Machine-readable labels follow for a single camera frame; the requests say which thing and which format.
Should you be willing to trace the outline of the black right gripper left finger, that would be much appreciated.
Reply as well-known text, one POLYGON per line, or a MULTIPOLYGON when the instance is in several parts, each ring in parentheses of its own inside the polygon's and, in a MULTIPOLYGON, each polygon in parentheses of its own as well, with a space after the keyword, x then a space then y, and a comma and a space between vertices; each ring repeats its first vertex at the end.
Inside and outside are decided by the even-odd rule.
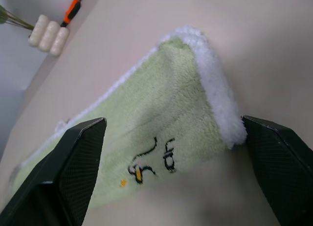
POLYGON ((101 117, 68 129, 0 213, 0 226, 82 226, 106 126, 101 117))

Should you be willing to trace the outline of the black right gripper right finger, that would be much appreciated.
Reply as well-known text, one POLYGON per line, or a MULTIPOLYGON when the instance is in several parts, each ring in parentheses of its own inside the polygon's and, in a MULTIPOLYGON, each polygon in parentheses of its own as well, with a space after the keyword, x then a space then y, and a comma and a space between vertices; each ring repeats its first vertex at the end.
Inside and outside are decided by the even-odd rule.
POLYGON ((243 116, 258 184, 281 226, 313 226, 313 150, 290 128, 243 116))

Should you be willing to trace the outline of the light green towel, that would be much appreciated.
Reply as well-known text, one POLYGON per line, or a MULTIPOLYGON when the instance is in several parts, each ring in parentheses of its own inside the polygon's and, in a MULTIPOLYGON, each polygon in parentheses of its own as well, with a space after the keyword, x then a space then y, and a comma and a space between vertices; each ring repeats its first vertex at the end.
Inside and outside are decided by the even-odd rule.
POLYGON ((177 28, 107 92, 14 169, 0 211, 65 131, 104 117, 107 128, 90 207, 111 203, 189 171, 244 143, 233 92, 206 37, 177 28))

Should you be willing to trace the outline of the cream ribbed vase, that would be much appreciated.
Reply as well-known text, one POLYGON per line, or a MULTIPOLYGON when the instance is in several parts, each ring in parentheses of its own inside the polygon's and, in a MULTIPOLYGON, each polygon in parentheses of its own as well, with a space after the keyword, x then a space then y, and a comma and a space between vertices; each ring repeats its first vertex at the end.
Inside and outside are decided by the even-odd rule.
POLYGON ((40 15, 28 38, 28 44, 57 57, 62 53, 69 34, 68 28, 61 27, 45 15, 40 15))

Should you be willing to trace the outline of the green plant stems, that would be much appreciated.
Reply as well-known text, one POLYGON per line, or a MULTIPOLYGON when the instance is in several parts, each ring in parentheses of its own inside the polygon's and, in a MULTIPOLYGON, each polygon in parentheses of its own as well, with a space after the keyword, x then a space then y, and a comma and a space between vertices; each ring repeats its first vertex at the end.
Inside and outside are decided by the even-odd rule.
POLYGON ((6 10, 2 5, 0 5, 0 24, 5 24, 5 23, 13 25, 13 26, 21 27, 27 30, 31 30, 31 31, 34 29, 34 26, 23 21, 16 15, 6 10))

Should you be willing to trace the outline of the orange and black handled tool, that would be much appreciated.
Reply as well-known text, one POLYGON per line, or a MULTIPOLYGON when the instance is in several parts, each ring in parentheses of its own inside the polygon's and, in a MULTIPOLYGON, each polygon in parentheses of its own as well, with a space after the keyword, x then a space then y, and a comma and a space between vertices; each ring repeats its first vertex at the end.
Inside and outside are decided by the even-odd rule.
POLYGON ((63 22, 61 23, 60 27, 66 27, 71 20, 75 17, 81 7, 82 0, 73 0, 69 9, 66 11, 66 14, 63 18, 63 22))

